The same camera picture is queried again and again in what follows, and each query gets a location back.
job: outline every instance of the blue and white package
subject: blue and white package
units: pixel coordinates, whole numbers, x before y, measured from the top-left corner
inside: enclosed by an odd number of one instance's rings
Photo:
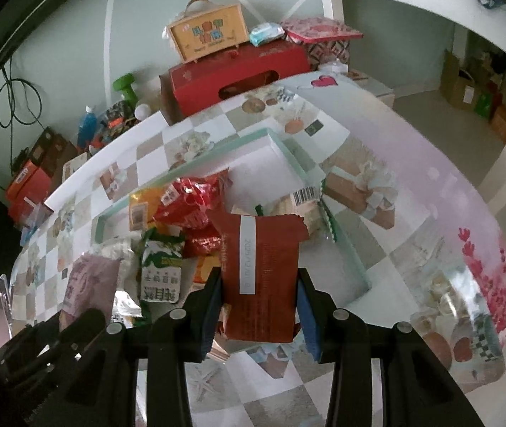
[[[276,22],[263,22],[256,25],[249,34],[249,40],[255,47],[268,43],[269,41],[283,38],[285,30]]]

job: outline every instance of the floor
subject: floor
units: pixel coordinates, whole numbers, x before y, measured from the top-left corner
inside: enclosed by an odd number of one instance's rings
[[[504,148],[488,121],[446,102],[438,90],[395,100],[393,109],[478,186]]]
[[[396,99],[394,109],[444,152],[474,186],[503,148],[487,121],[450,106],[438,91]],[[496,218],[506,235],[506,206]],[[499,381],[467,396],[485,426],[506,427],[506,372]]]

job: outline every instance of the red heart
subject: red heart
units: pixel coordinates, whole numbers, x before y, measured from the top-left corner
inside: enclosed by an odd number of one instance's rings
[[[310,82],[312,86],[330,86],[330,85],[337,85],[336,79],[329,76],[329,75],[320,75],[320,77],[317,80],[312,80]]]

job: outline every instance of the starfish print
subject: starfish print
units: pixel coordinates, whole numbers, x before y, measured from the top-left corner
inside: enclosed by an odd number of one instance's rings
[[[201,401],[205,392],[209,392],[215,396],[219,395],[219,392],[209,382],[219,372],[219,367],[217,365],[210,366],[209,368],[202,366],[206,366],[206,364],[200,366],[192,365],[186,369],[187,384],[194,391],[196,401]]]

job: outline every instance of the green dumbbell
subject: green dumbbell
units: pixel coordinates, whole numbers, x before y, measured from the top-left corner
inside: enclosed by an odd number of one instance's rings
[[[132,75],[130,72],[112,82],[113,90],[120,91],[124,95],[124,99],[126,99],[132,106],[132,109],[136,107],[136,104],[138,102],[136,93],[131,87],[131,84],[133,83],[134,83],[134,75]]]

